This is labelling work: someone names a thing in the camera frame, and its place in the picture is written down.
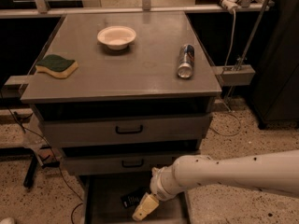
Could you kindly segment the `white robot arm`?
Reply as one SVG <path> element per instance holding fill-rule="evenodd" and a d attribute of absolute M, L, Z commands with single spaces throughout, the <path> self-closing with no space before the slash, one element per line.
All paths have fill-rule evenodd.
<path fill-rule="evenodd" d="M 226 160 L 214 160 L 207 155 L 181 156 L 170 166 L 152 170 L 150 192 L 142 197 L 133 220 L 143 220 L 160 202 L 171 200 L 181 192 L 214 184 L 296 197 L 299 195 L 299 151 Z"/>

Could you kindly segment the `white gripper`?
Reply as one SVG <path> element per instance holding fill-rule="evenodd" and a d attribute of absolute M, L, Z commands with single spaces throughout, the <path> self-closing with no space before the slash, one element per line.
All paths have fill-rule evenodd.
<path fill-rule="evenodd" d="M 149 189 L 153 195 L 147 192 L 144 194 L 132 215 L 135 221 L 142 221 L 151 214 L 159 206 L 159 200 L 171 200 L 184 190 L 175 179 L 171 167 L 154 167 L 151 171 Z"/>

